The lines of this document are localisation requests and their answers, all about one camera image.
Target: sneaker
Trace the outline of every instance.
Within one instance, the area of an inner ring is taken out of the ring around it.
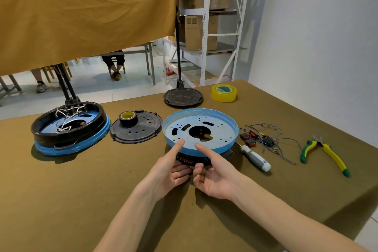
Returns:
[[[112,75],[114,75],[114,80],[115,81],[119,81],[122,78],[122,75],[120,74],[120,72],[116,72],[116,73],[114,73]]]
[[[38,84],[37,85],[37,94],[43,93],[48,89],[48,86],[46,84]]]

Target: black pants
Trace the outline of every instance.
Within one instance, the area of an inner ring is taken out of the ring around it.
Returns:
[[[117,58],[117,65],[123,65],[125,63],[125,55],[101,56],[102,60],[105,62],[109,69],[114,65],[113,61],[111,60],[112,57]]]

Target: yellow tape roll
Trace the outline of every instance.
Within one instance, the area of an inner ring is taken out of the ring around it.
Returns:
[[[211,98],[218,102],[229,103],[236,99],[237,89],[226,84],[216,84],[211,87]]]

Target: screwdriver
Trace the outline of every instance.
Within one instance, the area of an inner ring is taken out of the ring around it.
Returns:
[[[254,151],[250,150],[248,146],[246,145],[240,145],[238,142],[235,142],[240,146],[240,149],[242,151],[242,154],[245,155],[245,157],[252,162],[255,166],[257,166],[259,169],[268,172],[271,168],[270,164],[263,159],[259,154],[255,153]]]

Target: yellow curtain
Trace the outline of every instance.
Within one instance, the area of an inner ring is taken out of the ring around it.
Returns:
[[[172,35],[176,0],[0,0],[0,75]]]

